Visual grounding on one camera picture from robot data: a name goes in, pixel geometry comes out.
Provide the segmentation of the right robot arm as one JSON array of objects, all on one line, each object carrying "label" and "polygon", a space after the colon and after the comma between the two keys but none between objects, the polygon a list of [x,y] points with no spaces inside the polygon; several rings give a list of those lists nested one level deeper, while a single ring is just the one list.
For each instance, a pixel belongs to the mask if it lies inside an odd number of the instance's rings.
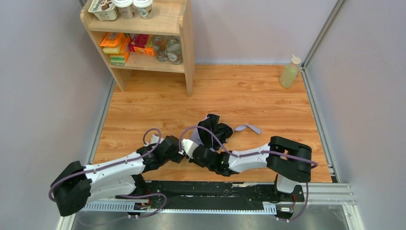
[{"label": "right robot arm", "polygon": [[313,161],[311,147],[279,136],[255,149],[216,152],[190,139],[181,142],[190,162],[216,174],[229,177],[246,170],[269,168],[277,173],[275,189],[291,194],[298,183],[311,180],[311,170],[318,166]]}]

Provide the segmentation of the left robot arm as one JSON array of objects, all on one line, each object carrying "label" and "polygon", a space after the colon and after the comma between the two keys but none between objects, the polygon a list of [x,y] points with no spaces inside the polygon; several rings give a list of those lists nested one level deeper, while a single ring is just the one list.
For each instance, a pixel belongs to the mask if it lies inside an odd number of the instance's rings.
[{"label": "left robot arm", "polygon": [[141,174],[157,170],[168,161],[180,163],[183,157],[177,137],[153,135],[149,144],[125,157],[94,165],[70,163],[51,183],[51,197],[60,215],[66,217],[96,200],[140,196],[144,185]]}]

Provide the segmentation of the lavender folding umbrella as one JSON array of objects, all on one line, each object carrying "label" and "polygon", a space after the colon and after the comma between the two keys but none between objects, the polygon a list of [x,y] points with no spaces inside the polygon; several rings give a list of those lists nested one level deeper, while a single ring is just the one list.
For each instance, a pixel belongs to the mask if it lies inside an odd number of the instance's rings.
[{"label": "lavender folding umbrella", "polygon": [[[250,124],[239,125],[232,128],[225,123],[220,123],[220,116],[215,114],[208,114],[205,119],[197,124],[197,126],[204,127],[211,131],[219,139],[222,145],[227,143],[227,140],[233,135],[234,132],[241,132],[246,128],[251,129],[258,135],[262,133],[261,129]],[[193,129],[190,140],[211,150],[220,150],[221,148],[221,145],[215,140],[215,138],[208,131],[201,128]]]}]

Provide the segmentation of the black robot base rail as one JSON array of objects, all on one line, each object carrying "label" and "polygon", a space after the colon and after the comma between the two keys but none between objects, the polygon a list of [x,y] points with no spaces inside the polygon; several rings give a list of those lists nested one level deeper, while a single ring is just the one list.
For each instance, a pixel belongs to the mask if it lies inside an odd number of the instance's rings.
[{"label": "black robot base rail", "polygon": [[243,185],[226,182],[151,181],[134,196],[163,193],[165,209],[260,210],[263,202],[289,204],[304,202],[304,192],[296,185],[292,194],[280,193],[273,184]]}]

